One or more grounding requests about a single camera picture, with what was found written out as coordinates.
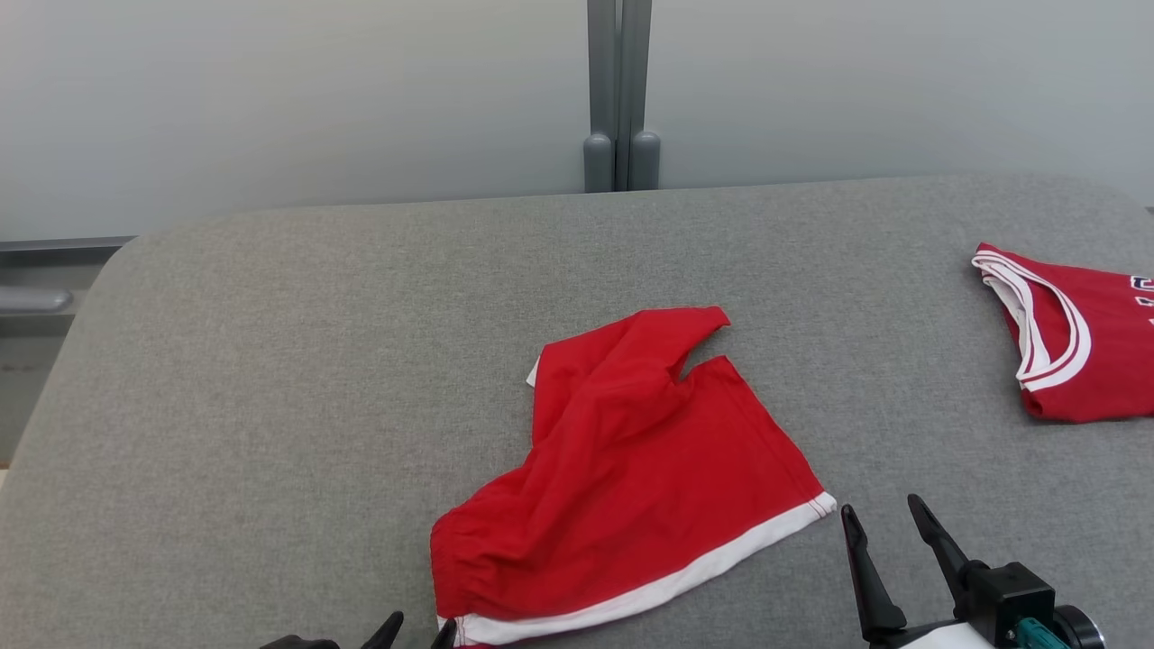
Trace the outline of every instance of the white wall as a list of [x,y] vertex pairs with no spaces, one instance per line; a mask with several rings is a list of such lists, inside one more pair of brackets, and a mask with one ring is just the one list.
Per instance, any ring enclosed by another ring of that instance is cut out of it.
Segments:
[[1034,170],[1154,206],[1149,0],[659,0],[661,187]]
[[5,0],[0,240],[579,192],[584,0]]

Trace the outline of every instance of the gray fabric tabletop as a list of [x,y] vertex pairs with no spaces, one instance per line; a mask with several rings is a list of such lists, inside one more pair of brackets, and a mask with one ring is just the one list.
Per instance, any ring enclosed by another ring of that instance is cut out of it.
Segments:
[[[1031,420],[969,266],[982,240],[1154,274],[1122,194],[942,177],[262,212],[141,237],[89,293],[0,491],[0,644],[398,647],[435,621],[428,531],[529,448],[541,346],[721,305],[730,357],[911,624],[950,599],[905,497],[1144,646],[1154,422]],[[649,613],[532,647],[846,647],[840,523]]]

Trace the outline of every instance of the clothing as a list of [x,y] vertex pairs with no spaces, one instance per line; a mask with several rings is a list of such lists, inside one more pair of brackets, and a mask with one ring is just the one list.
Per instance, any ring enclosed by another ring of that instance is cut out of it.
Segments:
[[1005,307],[1032,415],[1073,423],[1154,415],[1154,281],[989,244],[973,263]]
[[715,306],[643,311],[545,348],[525,463],[433,528],[458,644],[652,609],[834,509],[727,358],[680,379],[728,323]]

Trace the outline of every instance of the red cloth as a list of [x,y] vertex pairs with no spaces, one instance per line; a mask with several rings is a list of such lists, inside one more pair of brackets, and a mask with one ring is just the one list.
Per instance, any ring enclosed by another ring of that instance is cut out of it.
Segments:
[[1031,415],[1073,423],[1154,415],[1154,281],[989,244],[973,263],[1005,307]]
[[545,348],[524,465],[433,528],[458,644],[651,609],[832,512],[727,358],[680,380],[728,323],[719,307],[643,311]]

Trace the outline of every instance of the round motor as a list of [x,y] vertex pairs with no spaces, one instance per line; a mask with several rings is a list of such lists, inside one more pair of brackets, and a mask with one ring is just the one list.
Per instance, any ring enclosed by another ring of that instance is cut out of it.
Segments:
[[1054,624],[1058,627],[1057,635],[1071,649],[1106,649],[1106,639],[1097,625],[1077,606],[1055,606]]

